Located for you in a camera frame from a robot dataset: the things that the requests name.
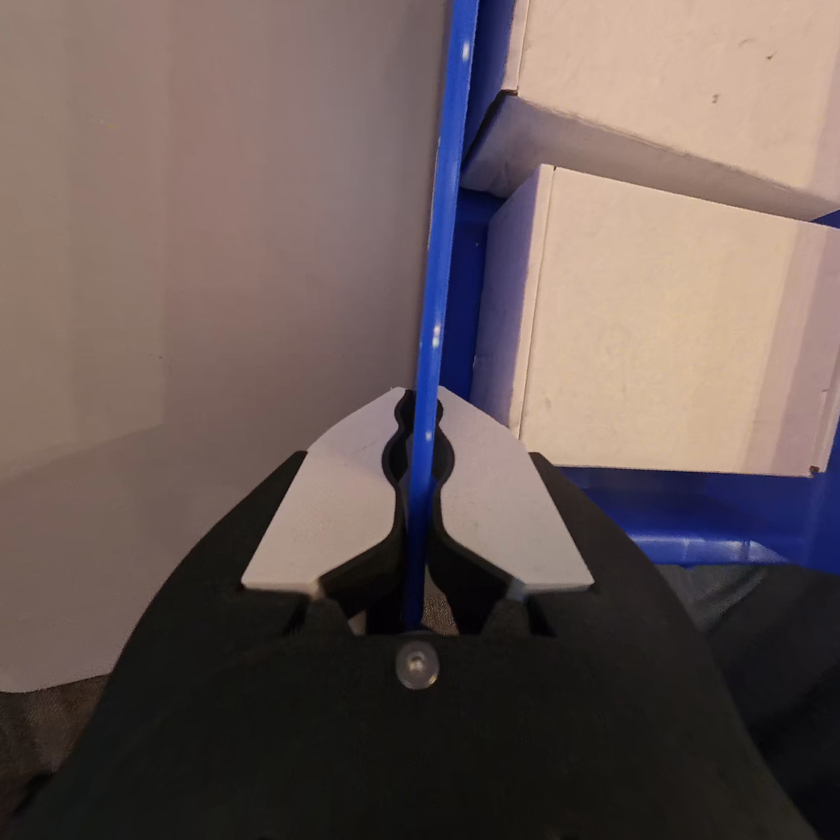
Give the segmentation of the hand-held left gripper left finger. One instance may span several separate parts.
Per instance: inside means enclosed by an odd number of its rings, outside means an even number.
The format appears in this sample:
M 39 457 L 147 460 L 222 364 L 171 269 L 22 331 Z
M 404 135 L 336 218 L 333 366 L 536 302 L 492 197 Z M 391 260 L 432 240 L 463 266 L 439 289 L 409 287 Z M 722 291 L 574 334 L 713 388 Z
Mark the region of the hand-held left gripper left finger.
M 402 577 L 403 504 L 388 457 L 403 440 L 402 387 L 333 425 L 308 449 L 248 564 L 250 591 L 382 599 Z

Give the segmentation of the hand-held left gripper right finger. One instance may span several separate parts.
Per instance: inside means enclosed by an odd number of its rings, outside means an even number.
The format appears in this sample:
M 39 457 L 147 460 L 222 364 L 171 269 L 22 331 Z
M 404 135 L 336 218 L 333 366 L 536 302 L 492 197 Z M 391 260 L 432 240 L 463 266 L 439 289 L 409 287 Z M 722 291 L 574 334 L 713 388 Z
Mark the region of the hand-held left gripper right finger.
M 452 603 L 590 589 L 592 573 L 524 444 L 444 387 L 438 401 L 443 471 L 429 533 L 436 585 Z

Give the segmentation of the white cardboard box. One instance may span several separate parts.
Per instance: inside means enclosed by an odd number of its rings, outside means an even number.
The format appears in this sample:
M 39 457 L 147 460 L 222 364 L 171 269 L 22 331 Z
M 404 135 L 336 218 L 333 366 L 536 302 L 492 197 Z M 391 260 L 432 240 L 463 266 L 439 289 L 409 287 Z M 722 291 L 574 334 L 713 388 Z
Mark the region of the white cardboard box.
M 836 1 L 480 2 L 464 188 L 551 164 L 766 214 L 838 212 Z
M 489 223 L 469 399 L 554 464 L 808 476 L 838 229 L 549 164 Z

